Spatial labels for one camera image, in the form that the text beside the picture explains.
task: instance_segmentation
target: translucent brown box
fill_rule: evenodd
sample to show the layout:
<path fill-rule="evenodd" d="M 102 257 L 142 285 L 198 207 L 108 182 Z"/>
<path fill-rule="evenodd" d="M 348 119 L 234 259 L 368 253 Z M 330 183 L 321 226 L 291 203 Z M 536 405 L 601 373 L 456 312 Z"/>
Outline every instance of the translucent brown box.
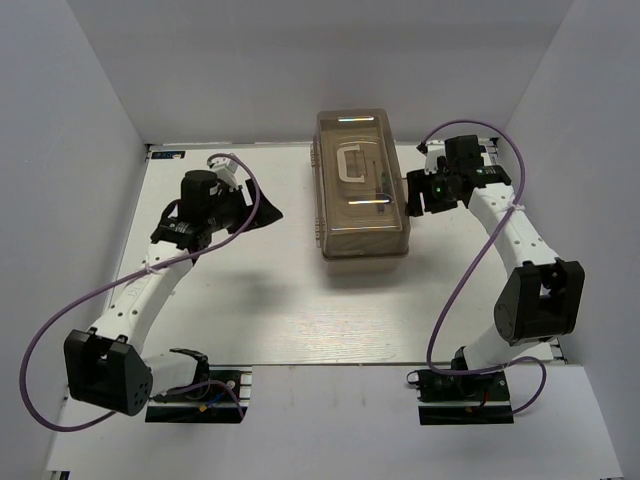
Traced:
<path fill-rule="evenodd" d="M 407 254 L 411 227 L 386 112 L 320 112 L 311 157 L 316 238 L 331 270 L 397 266 Z"/>

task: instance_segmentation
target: cable tie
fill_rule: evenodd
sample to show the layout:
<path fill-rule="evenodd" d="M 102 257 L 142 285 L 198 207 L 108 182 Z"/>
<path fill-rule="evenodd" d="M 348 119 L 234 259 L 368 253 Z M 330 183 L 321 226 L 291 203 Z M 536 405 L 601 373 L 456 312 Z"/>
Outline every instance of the cable tie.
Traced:
<path fill-rule="evenodd" d="M 159 270 L 156 270 L 151 266 L 151 260 L 149 259 L 149 254 L 147 254 L 147 256 L 145 257 L 144 269 L 146 270 L 147 275 L 152 275 L 152 274 L 155 275 L 159 272 Z"/>
<path fill-rule="evenodd" d="M 509 203 L 507 203 L 506 207 L 500 209 L 499 211 L 500 212 L 506 212 L 510 208 L 513 208 L 516 212 L 524 212 L 524 205 L 520 205 L 518 203 L 513 203 L 513 201 L 509 201 Z"/>

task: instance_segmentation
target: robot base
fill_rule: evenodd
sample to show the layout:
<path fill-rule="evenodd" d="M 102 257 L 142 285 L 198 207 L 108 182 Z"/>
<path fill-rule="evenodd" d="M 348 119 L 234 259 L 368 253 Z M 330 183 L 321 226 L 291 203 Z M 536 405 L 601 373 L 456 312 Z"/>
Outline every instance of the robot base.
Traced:
<path fill-rule="evenodd" d="M 504 372 L 448 376 L 416 370 L 407 382 L 420 392 L 420 425 L 513 423 Z"/>

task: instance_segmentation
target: cable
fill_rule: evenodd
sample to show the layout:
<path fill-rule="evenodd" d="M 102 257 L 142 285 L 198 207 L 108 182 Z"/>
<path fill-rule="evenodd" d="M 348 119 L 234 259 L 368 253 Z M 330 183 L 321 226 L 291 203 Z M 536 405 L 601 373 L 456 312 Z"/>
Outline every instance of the cable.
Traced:
<path fill-rule="evenodd" d="M 524 405 L 522 405 L 522 406 L 516 408 L 515 410 L 513 410 L 512 413 L 515 414 L 515 413 L 519 413 L 519 412 L 525 410 L 526 408 L 528 408 L 529 406 L 531 406 L 531 404 L 533 404 L 538 399 L 538 397 L 542 393 L 542 390 L 544 389 L 544 386 L 545 386 L 545 384 L 547 382 L 547 369 L 546 369 L 544 363 L 540 359 L 535 358 L 535 357 L 531 357 L 531 356 L 525 356 L 525 357 L 516 358 L 515 360 L 512 360 L 507 364 L 496 365 L 494 367 L 479 368 L 479 369 L 476 369 L 476 370 L 450 370 L 450 369 L 438 368 L 433 363 L 433 359 L 432 359 L 432 357 L 433 357 L 433 349 L 434 349 L 435 344 L 436 344 L 436 338 L 438 337 L 438 333 L 440 332 L 440 329 L 442 328 L 442 324 L 444 323 L 444 320 L 447 317 L 447 314 L 449 313 L 449 310 L 451 310 L 451 307 L 452 307 L 453 303 L 458 298 L 458 295 L 460 295 L 460 292 L 462 291 L 462 289 L 466 285 L 467 281 L 471 277 L 471 274 L 475 271 L 476 267 L 478 266 L 478 264 L 480 263 L 482 258 L 485 256 L 487 251 L 495 243 L 496 239 L 498 238 L 498 235 L 500 235 L 500 232 L 502 232 L 503 228 L 505 227 L 505 225 L 507 224 L 507 222 L 511 218 L 511 215 L 513 215 L 513 212 L 516 209 L 515 205 L 518 205 L 519 202 L 520 202 L 520 199 L 522 198 L 522 193 L 524 192 L 524 185 L 525 185 L 525 180 L 526 180 L 526 169 L 525 169 L 525 165 L 524 165 L 524 159 L 522 158 L 522 153 L 520 153 L 520 150 L 518 149 L 518 147 L 516 146 L 515 142 L 511 139 L 511 137 L 509 135 L 507 135 L 505 132 L 503 132 L 500 128 L 498 128 L 495 125 L 492 125 L 490 123 L 482 122 L 482 121 L 479 121 L 479 120 L 466 119 L 466 118 L 459 119 L 459 120 L 451 120 L 450 122 L 443 123 L 442 125 L 439 125 L 438 127 L 436 127 L 433 130 L 431 130 L 426 135 L 426 137 L 422 141 L 421 145 L 426 145 L 427 142 L 431 139 L 431 137 L 433 135 L 435 135 L 437 132 L 439 132 L 440 130 L 442 130 L 443 128 L 448 127 L 450 125 L 456 125 L 456 124 L 461 124 L 461 123 L 473 124 L 473 125 L 481 125 L 483 127 L 490 128 L 491 130 L 496 132 L 498 135 L 502 136 L 502 138 L 504 138 L 507 141 L 509 146 L 512 148 L 513 153 L 515 153 L 516 158 L 518 159 L 518 165 L 520 166 L 520 185 L 518 186 L 518 190 L 515 193 L 513 201 L 511 202 L 511 206 L 507 209 L 507 211 L 505 212 L 504 216 L 502 217 L 502 219 L 500 220 L 500 222 L 498 223 L 496 228 L 493 230 L 491 235 L 489 235 L 489 239 L 484 244 L 484 246 L 480 249 L 480 252 L 478 253 L 478 255 L 473 259 L 473 261 L 471 262 L 471 265 L 469 265 L 469 268 L 467 268 L 467 270 L 464 272 L 464 275 L 462 276 L 462 278 L 460 279 L 460 281 L 458 282 L 456 287 L 453 289 L 453 292 L 451 293 L 451 296 L 449 297 L 449 299 L 446 301 L 444 307 L 442 308 L 442 311 L 440 312 L 440 315 L 438 316 L 438 320 L 436 320 L 436 324 L 433 327 L 433 331 L 431 332 L 431 337 L 429 338 L 429 344 L 427 346 L 427 365 L 429 366 L 429 368 L 433 372 L 439 373 L 441 375 L 465 376 L 465 375 L 478 375 L 478 374 L 483 374 L 483 373 L 493 373 L 493 372 L 497 372 L 497 371 L 500 371 L 500 370 L 504 370 L 507 366 L 515 365 L 517 363 L 523 363 L 523 362 L 534 362 L 534 363 L 537 363 L 540 366 L 540 368 L 542 369 L 542 380 L 540 381 L 540 387 L 538 388 L 538 390 L 536 390 L 536 393 L 533 394 L 533 396 L 531 397 L 531 399 L 529 401 L 527 401 Z"/>
<path fill-rule="evenodd" d="M 107 418 L 112 417 L 116 413 L 116 412 L 109 412 L 101 417 L 91 420 L 90 422 L 67 427 L 67 426 L 57 425 L 55 423 L 50 422 L 49 420 L 44 418 L 40 414 L 40 412 L 38 412 L 35 405 L 31 401 L 31 398 L 29 397 L 29 391 L 27 390 L 27 367 L 29 366 L 29 360 L 33 355 L 33 351 L 35 350 L 36 345 L 38 345 L 38 342 L 40 341 L 40 339 L 47 332 L 47 330 L 51 328 L 51 326 L 54 323 L 56 323 L 62 316 L 66 315 L 67 313 L 69 313 L 71 310 L 78 307 L 79 305 L 82 305 L 86 301 L 91 300 L 92 298 L 97 297 L 98 295 L 101 295 L 111 290 L 112 288 L 117 287 L 118 285 L 122 285 L 123 283 L 131 282 L 132 280 L 136 280 L 138 278 L 144 277 L 145 275 L 149 275 L 149 273 L 151 273 L 154 270 L 155 271 L 162 270 L 163 268 L 170 267 L 171 265 L 175 265 L 176 263 L 184 262 L 186 260 L 195 260 L 196 258 L 202 255 L 205 255 L 209 252 L 213 252 L 214 250 L 218 250 L 219 248 L 222 248 L 225 245 L 228 245 L 229 243 L 234 241 L 236 238 L 238 238 L 238 236 L 242 232 L 244 232 L 249 227 L 249 225 L 251 225 L 251 222 L 253 222 L 253 219 L 258 213 L 258 207 L 260 205 L 260 187 L 258 186 L 258 181 L 255 175 L 249 169 L 249 167 L 247 167 L 247 165 L 245 165 L 245 163 L 242 162 L 233 153 L 216 153 L 215 155 L 212 155 L 211 157 L 209 157 L 207 162 L 209 160 L 213 160 L 214 158 L 228 158 L 236 162 L 238 165 L 240 165 L 240 167 L 242 167 L 242 169 L 245 172 L 247 172 L 247 175 L 249 175 L 249 178 L 251 178 L 251 180 L 253 181 L 253 184 L 255 185 L 255 189 L 256 189 L 256 198 L 254 201 L 253 209 L 251 210 L 251 214 L 234 234 L 222 240 L 221 242 L 216 243 L 215 245 L 211 245 L 210 247 L 207 247 L 204 250 L 200 250 L 199 252 L 189 253 L 186 255 L 182 255 L 180 257 L 172 258 L 170 260 L 165 260 L 164 262 L 156 263 L 155 265 L 151 265 L 151 267 L 149 268 L 140 269 L 136 272 L 130 273 L 129 275 L 125 275 L 124 277 L 119 278 L 118 280 L 115 280 L 102 287 L 99 287 L 87 293 L 86 295 L 78 298 L 77 300 L 74 300 L 69 305 L 59 310 L 49 320 L 47 320 L 44 323 L 44 325 L 42 325 L 42 327 L 40 327 L 40 329 L 36 332 L 36 334 L 33 336 L 31 341 L 29 342 L 29 345 L 27 345 L 27 349 L 25 350 L 24 356 L 22 357 L 22 362 L 20 364 L 19 385 L 20 385 L 20 397 L 22 398 L 22 402 L 24 403 L 24 406 L 27 408 L 27 410 L 29 411 L 29 414 L 34 418 L 34 420 L 38 422 L 40 425 L 42 425 L 43 427 L 48 428 L 49 430 L 53 430 L 55 432 L 63 432 L 63 433 L 78 432 L 80 430 L 85 430 L 89 427 L 92 427 L 106 420 Z"/>
<path fill-rule="evenodd" d="M 182 393 L 187 393 L 187 392 L 190 392 L 191 390 L 195 390 L 197 388 L 205 387 L 209 385 L 217 385 L 219 387 L 224 388 L 227 391 L 227 393 L 231 397 L 231 400 L 233 400 L 233 403 L 236 404 L 236 408 L 240 413 L 240 419 L 242 420 L 244 418 L 244 411 L 242 410 L 242 406 L 240 405 L 240 400 L 238 400 L 238 397 L 236 397 L 236 394 L 233 393 L 233 390 L 231 389 L 231 387 L 229 387 L 229 385 L 227 385 L 226 383 L 221 382 L 220 380 L 207 380 L 206 382 L 194 383 L 193 385 L 188 385 L 186 387 L 172 388 L 171 390 L 167 390 L 167 394 L 180 395 Z"/>

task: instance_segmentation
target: white wall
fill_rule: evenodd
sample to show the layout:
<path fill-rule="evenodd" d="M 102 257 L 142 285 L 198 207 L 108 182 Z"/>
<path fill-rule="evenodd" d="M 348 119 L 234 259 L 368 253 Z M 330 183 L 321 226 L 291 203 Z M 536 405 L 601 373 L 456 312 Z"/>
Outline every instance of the white wall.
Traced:
<path fill-rule="evenodd" d="M 527 212 L 586 270 L 562 345 L 586 367 L 625 479 L 640 478 L 639 18 L 638 2 L 576 0 L 507 128 Z"/>
<path fill-rule="evenodd" d="M 506 125 L 571 0 L 69 0 L 143 140 L 309 140 L 381 106 L 399 140 Z"/>
<path fill-rule="evenodd" d="M 28 416 L 18 367 L 36 329 L 110 278 L 144 147 L 64 0 L 0 2 L 0 477 L 40 478 L 51 434 Z M 62 342 L 101 302 L 64 320 L 34 356 L 29 385 L 55 420 Z"/>

